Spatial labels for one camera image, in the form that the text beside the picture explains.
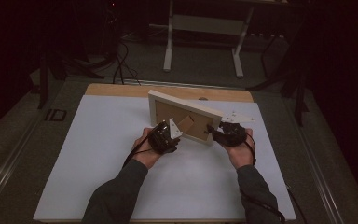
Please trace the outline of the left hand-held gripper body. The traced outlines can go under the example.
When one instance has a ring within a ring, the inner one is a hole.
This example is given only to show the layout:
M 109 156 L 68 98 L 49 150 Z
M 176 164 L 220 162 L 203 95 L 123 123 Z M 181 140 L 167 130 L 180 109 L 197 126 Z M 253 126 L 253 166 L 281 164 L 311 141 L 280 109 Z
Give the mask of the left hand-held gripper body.
M 163 120 L 148 135 L 148 142 L 158 154 L 166 154 L 172 140 L 180 139 L 182 135 L 173 119 Z

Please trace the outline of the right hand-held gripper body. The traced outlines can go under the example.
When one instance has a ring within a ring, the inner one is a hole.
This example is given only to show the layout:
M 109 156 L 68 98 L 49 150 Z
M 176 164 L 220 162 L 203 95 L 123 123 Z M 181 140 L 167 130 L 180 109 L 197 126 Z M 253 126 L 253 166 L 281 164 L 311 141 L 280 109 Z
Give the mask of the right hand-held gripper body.
M 224 116 L 219 124 L 222 132 L 217 133 L 217 142 L 226 147 L 236 147 L 241 143 L 245 143 L 249 134 L 241 124 L 251 121 L 254 121 L 252 117 L 238 114 L 237 112 Z

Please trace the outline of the light wooden picture frame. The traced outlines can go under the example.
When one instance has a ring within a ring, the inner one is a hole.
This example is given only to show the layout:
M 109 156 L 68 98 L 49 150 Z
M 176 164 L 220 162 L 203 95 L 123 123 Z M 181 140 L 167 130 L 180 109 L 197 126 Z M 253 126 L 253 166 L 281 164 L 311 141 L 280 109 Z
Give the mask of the light wooden picture frame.
M 148 100 L 152 125 L 173 119 L 183 137 L 206 145 L 213 141 L 207 126 L 210 125 L 215 130 L 224 116 L 219 110 L 158 91 L 149 91 Z

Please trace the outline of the person's left hand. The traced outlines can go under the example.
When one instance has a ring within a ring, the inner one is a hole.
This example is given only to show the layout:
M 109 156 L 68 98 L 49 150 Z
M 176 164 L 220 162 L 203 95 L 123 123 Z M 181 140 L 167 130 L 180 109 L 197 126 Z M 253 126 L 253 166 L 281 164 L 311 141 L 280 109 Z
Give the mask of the person's left hand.
M 138 147 L 138 149 L 132 158 L 142 163 L 147 169 L 151 169 L 161 158 L 161 155 L 155 152 L 146 140 L 151 131 L 151 128 L 144 128 L 142 136 L 136 139 L 133 144 L 133 147 Z

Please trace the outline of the person's right hand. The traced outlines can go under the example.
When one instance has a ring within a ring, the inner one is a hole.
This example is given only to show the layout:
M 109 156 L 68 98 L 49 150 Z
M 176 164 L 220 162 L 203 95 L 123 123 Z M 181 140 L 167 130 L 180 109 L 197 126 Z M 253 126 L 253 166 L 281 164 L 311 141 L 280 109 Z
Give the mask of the person's right hand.
M 229 160 L 235 169 L 239 169 L 245 165 L 255 164 L 255 141 L 253 139 L 253 130 L 246 129 L 246 139 L 235 147 L 226 147 Z

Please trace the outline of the white table mat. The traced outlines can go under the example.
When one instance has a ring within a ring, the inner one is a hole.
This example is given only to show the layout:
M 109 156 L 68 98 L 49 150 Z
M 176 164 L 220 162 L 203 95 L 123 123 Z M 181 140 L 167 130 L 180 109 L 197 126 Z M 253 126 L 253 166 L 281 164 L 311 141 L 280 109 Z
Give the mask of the white table mat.
M 254 132 L 256 168 L 288 220 L 295 211 L 280 166 L 255 103 L 208 101 L 206 106 L 248 116 Z M 83 217 L 94 190 L 113 179 L 133 141 L 149 126 L 145 98 L 84 96 L 44 188 L 34 219 L 47 223 Z M 188 138 L 148 172 L 132 215 L 134 221 L 242 221 L 237 173 L 217 143 Z

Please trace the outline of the black metal stand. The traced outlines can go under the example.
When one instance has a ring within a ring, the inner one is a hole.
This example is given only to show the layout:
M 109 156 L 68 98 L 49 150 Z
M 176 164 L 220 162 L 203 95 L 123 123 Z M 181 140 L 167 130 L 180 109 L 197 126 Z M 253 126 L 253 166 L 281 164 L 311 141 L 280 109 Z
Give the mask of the black metal stand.
M 294 116 L 296 123 L 302 127 L 302 113 L 307 110 L 307 107 L 304 103 L 306 76 L 292 61 L 293 45 L 296 42 L 296 36 L 297 32 L 284 36 L 286 42 L 288 43 L 288 47 L 282 56 L 280 63 L 277 65 L 277 68 L 272 71 L 270 75 L 267 75 L 268 78 L 266 81 L 252 87 L 247 87 L 247 90 L 260 91 L 274 83 L 283 81 L 284 84 L 280 90 L 280 94 L 285 98 L 291 97 L 294 93 L 296 94 Z
M 97 63 L 83 64 L 77 62 L 74 58 L 64 54 L 58 50 L 48 50 L 44 49 L 41 53 L 39 64 L 39 84 L 34 87 L 34 91 L 40 95 L 39 106 L 41 109 L 48 101 L 48 69 L 51 73 L 59 80 L 64 80 L 66 78 L 65 68 L 62 65 L 62 62 L 68 63 L 70 66 L 74 67 L 82 75 L 91 78 L 103 78 L 103 76 L 97 75 L 92 72 L 92 68 L 99 68 L 110 63 L 113 63 L 116 59 L 116 56 L 109 53 L 102 61 Z

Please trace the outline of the black floor socket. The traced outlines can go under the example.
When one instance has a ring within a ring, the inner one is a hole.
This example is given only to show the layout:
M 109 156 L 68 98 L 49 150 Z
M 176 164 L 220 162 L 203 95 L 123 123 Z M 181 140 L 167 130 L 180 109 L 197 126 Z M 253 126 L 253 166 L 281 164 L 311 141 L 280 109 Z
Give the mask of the black floor socket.
M 45 116 L 45 121 L 64 121 L 67 115 L 66 110 L 50 109 Z

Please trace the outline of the metal floor rail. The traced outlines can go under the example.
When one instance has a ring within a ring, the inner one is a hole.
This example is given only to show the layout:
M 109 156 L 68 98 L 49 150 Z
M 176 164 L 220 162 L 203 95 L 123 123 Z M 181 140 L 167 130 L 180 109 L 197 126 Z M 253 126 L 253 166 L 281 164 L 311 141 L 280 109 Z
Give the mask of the metal floor rail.
M 4 163 L 0 166 L 0 192 L 5 186 L 25 148 L 29 138 L 33 134 L 34 129 L 40 123 L 39 120 L 33 120 L 26 128 L 24 133 L 18 138 L 16 144 L 9 151 Z
M 286 111 L 288 112 L 291 122 L 295 125 L 297 134 L 299 135 L 300 142 L 305 150 L 306 158 L 309 164 L 310 172 L 314 180 L 316 189 L 319 192 L 320 198 L 324 205 L 324 210 L 330 220 L 330 224 L 345 224 L 342 215 L 338 211 L 336 201 L 331 192 L 330 187 L 326 182 L 323 171 L 317 161 L 317 158 L 313 152 L 313 148 L 310 144 L 310 140 L 306 136 L 302 127 L 296 121 L 295 118 L 295 104 L 291 99 L 283 99 Z

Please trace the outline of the white metal desk frame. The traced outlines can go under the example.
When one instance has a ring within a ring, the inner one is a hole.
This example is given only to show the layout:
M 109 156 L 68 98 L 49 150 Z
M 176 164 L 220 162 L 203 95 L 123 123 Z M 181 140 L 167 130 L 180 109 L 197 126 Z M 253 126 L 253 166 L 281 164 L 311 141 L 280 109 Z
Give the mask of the white metal desk frame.
M 190 16 L 175 14 L 173 12 L 174 0 L 169 1 L 168 16 L 168 37 L 167 47 L 163 63 L 163 70 L 170 72 L 172 67 L 172 35 L 174 30 L 212 33 L 220 35 L 236 35 L 239 38 L 238 44 L 231 50 L 232 60 L 237 78 L 243 78 L 244 73 L 241 65 L 240 52 L 243 41 L 247 35 L 247 31 L 254 14 L 254 7 L 249 7 L 243 21 L 208 18 L 200 16 Z

